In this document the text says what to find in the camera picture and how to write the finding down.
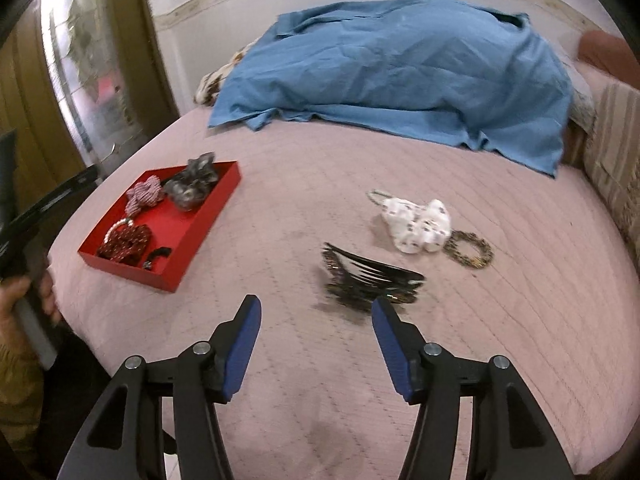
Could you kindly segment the person left hand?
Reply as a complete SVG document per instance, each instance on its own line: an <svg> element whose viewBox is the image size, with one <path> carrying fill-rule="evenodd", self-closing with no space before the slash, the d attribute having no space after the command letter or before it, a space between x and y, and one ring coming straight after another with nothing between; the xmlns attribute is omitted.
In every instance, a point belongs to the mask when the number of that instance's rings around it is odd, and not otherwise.
<svg viewBox="0 0 640 480"><path fill-rule="evenodd" d="M21 359L33 359L36 356L16 314L16 305L31 284L27 276L14 276L1 283L1 344ZM48 270L43 273L38 295L43 313L53 325L58 325L62 315L55 298L53 278Z"/></svg>

